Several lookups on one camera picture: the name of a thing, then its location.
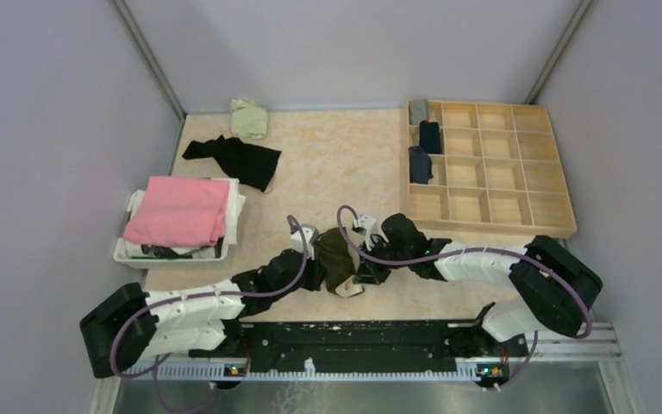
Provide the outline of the dark green underwear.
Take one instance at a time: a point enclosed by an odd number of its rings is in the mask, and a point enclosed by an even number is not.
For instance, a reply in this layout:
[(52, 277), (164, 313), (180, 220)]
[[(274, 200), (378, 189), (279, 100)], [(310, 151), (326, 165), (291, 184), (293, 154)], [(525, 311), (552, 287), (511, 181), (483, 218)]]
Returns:
[(365, 292), (355, 283), (356, 267), (348, 245), (338, 228), (324, 231), (313, 243), (315, 257), (327, 270), (325, 286), (329, 293), (341, 298), (352, 298)]

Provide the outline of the navy underwear cream waistband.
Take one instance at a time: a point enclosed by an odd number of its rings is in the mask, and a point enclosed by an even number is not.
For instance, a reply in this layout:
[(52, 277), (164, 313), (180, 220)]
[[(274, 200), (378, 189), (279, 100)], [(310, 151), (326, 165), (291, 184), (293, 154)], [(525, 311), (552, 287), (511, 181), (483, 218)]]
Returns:
[(411, 184), (427, 185), (434, 177), (433, 162), (428, 153), (420, 146), (408, 148), (409, 182)]

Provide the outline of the navy orange underwear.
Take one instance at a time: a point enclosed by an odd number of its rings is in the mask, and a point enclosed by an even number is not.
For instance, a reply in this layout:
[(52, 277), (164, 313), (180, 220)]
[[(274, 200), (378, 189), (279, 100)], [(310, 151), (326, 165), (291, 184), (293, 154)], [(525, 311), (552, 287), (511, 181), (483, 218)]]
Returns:
[(428, 154), (442, 154), (440, 125), (437, 122), (423, 120), (419, 124), (420, 147)]

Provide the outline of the grey underwear white waistband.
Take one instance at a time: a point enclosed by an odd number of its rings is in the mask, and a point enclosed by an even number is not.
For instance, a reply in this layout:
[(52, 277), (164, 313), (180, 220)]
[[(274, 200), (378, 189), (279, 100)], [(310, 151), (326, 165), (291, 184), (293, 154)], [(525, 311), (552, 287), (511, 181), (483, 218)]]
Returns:
[(409, 124), (418, 126), (423, 121), (428, 121), (431, 115), (431, 106), (426, 98), (408, 101)]

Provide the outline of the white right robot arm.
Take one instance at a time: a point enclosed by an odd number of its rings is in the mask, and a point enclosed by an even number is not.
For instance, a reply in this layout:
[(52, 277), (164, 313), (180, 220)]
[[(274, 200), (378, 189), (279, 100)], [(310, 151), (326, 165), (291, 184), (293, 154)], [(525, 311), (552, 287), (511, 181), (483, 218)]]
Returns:
[(428, 238), (404, 214), (379, 222), (353, 217), (362, 263), (379, 283), (393, 269), (407, 267), (422, 279), (473, 281), (517, 292), (507, 302), (489, 305), (471, 332), (473, 348), (494, 355), (515, 336), (541, 329), (582, 339), (593, 329), (590, 308), (602, 280), (582, 261), (547, 235), (522, 246), (466, 246), (446, 238)]

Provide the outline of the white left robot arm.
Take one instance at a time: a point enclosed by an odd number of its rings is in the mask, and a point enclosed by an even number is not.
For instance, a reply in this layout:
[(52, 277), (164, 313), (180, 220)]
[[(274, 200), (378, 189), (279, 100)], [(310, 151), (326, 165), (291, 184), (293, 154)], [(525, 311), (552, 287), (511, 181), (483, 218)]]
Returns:
[(299, 289), (320, 290), (328, 276), (318, 260), (286, 249), (267, 265), (182, 291), (121, 286), (79, 323), (95, 378), (125, 372), (141, 358), (190, 350), (236, 354), (239, 321), (268, 311)]

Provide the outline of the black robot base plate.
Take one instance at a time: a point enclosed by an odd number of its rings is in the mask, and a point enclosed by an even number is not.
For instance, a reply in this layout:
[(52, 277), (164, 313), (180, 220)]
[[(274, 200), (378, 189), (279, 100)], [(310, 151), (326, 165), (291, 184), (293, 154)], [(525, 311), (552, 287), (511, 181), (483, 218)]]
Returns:
[(192, 359), (248, 361), (251, 373), (294, 373), (312, 360), (320, 373), (452, 372), (459, 359), (524, 357), (524, 336), (498, 342), (473, 320), (231, 323), (219, 348)]

